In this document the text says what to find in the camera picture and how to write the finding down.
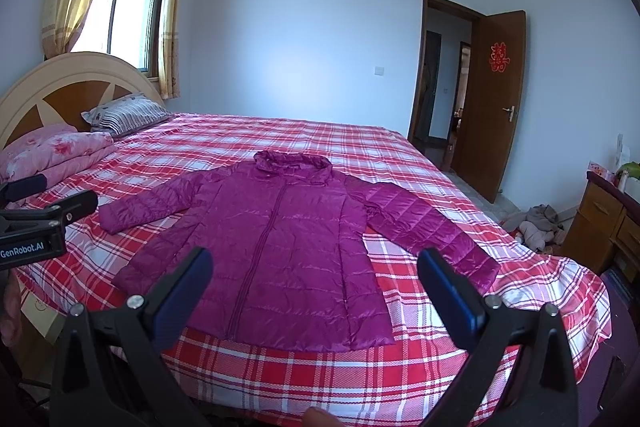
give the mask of drawer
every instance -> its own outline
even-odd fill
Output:
[[[629,252],[640,259],[640,226],[636,225],[628,216],[622,221],[618,230],[618,241],[628,248]]]
[[[606,190],[590,183],[580,204],[580,213],[598,230],[611,236],[623,205]]]
[[[614,247],[608,235],[597,230],[578,212],[562,244],[560,255],[570,257],[599,275],[611,263]]]

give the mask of bed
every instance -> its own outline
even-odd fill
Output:
[[[47,61],[2,99],[0,147],[43,123],[62,119],[76,124],[81,110],[134,90],[159,100],[146,79],[119,59],[73,55]],[[101,82],[99,89],[96,82]],[[116,153],[29,198],[27,205],[42,207],[89,188],[104,204],[182,172],[229,165],[265,149],[324,155],[337,169],[370,182],[394,182],[431,203],[500,262],[491,293],[522,308],[537,309],[547,301],[559,306],[578,379],[598,343],[610,336],[609,298],[599,278],[574,261],[537,255],[516,244],[404,137],[379,127],[178,114],[121,140]],[[178,217],[108,235],[94,214],[68,227],[66,255],[23,267],[20,279],[28,291],[61,312],[75,302],[92,310],[119,306],[125,296],[111,285],[114,275]],[[350,353],[289,353],[187,329],[174,349],[163,354],[182,388],[197,399],[282,425],[298,425],[312,405],[347,425],[418,425],[466,354],[452,344],[421,289],[415,257],[367,232],[364,243],[392,318],[394,345]],[[516,349],[503,357],[476,423],[495,408],[515,358]]]

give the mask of screw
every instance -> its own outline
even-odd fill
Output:
[[[484,298],[484,303],[492,310],[497,310],[500,306],[502,306],[502,299],[499,295],[487,295]]]
[[[132,310],[137,310],[145,303],[145,298],[142,295],[132,295],[127,299],[127,306]]]
[[[84,312],[84,306],[82,306],[82,304],[80,303],[74,304],[69,310],[69,313],[74,317],[79,317],[80,315],[82,315],[82,312]]]
[[[547,312],[552,317],[555,317],[556,315],[558,315],[559,311],[560,310],[558,310],[558,306],[556,306],[555,304],[551,302],[548,302],[545,304],[545,312]]]

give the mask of folded quilt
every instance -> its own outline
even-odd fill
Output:
[[[59,163],[58,165],[44,169],[40,174],[44,174],[47,179],[47,188],[51,188],[53,185],[59,184],[72,174],[87,170],[89,167],[92,167],[111,153],[116,152],[117,149],[118,148],[115,145],[110,145],[91,153],[89,156],[76,156],[75,158]]]
[[[0,166],[0,178],[6,181],[27,178],[110,146],[113,146],[113,138],[108,133],[62,132],[34,144],[26,144],[20,153]]]

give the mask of wooden door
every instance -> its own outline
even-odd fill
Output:
[[[526,49],[523,11],[473,23],[465,107],[452,168],[493,203],[518,120]]]

